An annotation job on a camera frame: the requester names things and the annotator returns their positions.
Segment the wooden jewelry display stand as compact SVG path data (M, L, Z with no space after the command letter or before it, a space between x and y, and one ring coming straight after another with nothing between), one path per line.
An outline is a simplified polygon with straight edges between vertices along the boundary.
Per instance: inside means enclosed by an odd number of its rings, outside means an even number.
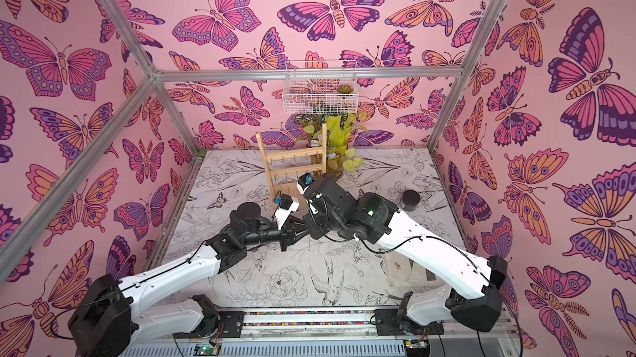
M301 199L296 188L299 176L327 172L326 137L326 125L319 129L318 140L313 140L292 117L279 128L255 134L273 203L281 194Z

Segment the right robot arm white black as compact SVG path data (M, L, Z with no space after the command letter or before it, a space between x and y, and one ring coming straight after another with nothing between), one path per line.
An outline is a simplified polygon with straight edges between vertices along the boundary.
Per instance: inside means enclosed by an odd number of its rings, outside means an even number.
M354 197L328 176L306 173L296 186L308 204L305 221L312 238L334 232L374 254L400 254L444 282L436 291L403 296L398 311L408 324L425 327L454 320L477 332L493 329L504 307L504 259L468 253L421 226L392 201L372 192Z

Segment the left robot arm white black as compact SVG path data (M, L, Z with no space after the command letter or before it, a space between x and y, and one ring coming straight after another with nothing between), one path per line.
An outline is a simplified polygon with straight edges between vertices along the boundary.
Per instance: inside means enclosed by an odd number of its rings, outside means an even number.
M205 338L222 331L217 305L205 295L160 305L160 300L194 282L221 274L253 247L277 243L282 251L308 234L292 211L272 219L253 202L230 212L230 222L195 251L141 274L94 280L68 329L79 356L119 356L131 345L164 336Z

